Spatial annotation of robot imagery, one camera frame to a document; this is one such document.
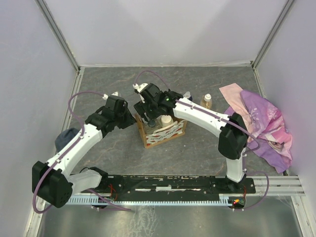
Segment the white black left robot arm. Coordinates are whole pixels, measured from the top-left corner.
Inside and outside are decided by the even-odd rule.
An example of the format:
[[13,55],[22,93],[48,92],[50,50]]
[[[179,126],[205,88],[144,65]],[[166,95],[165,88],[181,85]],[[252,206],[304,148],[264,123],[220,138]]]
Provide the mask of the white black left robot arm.
[[106,96],[106,103],[84,122],[77,135],[54,157],[32,167],[32,192],[56,208],[64,206],[74,194],[95,189],[99,193],[109,187],[107,173],[93,167],[72,174],[77,163],[115,127],[125,129],[136,120],[128,103],[117,95]]

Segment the clear bottle grey cap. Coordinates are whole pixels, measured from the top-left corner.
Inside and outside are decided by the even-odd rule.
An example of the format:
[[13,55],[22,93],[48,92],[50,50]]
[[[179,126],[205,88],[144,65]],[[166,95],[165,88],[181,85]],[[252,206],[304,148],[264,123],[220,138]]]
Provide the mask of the clear bottle grey cap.
[[156,120],[149,120],[149,122],[145,124],[145,133],[153,134],[153,132],[159,128],[160,128],[160,125]]

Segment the amber liquid clear bottle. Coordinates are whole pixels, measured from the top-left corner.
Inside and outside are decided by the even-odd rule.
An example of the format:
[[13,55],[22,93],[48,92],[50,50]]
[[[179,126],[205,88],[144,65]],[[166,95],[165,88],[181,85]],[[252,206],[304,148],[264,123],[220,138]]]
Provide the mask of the amber liquid clear bottle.
[[200,105],[206,109],[211,109],[212,107],[212,97],[210,94],[205,94],[202,96]]

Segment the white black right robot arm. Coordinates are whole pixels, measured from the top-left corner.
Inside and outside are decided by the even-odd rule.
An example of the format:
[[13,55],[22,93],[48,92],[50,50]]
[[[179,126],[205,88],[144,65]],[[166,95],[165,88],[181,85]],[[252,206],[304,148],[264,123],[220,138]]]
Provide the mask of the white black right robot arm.
[[240,115],[213,112],[177,92],[162,91],[153,83],[135,83],[133,89],[141,98],[134,108],[145,121],[168,115],[187,120],[215,135],[219,139],[218,150],[226,158],[228,191],[237,193],[243,188],[245,171],[242,159],[248,134]]

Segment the dark blue capped bottle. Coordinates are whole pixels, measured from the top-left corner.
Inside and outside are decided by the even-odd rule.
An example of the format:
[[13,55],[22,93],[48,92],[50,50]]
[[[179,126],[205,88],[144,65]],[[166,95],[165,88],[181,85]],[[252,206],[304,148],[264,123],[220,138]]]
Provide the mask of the dark blue capped bottle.
[[189,91],[185,92],[185,94],[183,95],[184,98],[187,98],[188,100],[192,101],[193,98],[191,96],[191,93]]

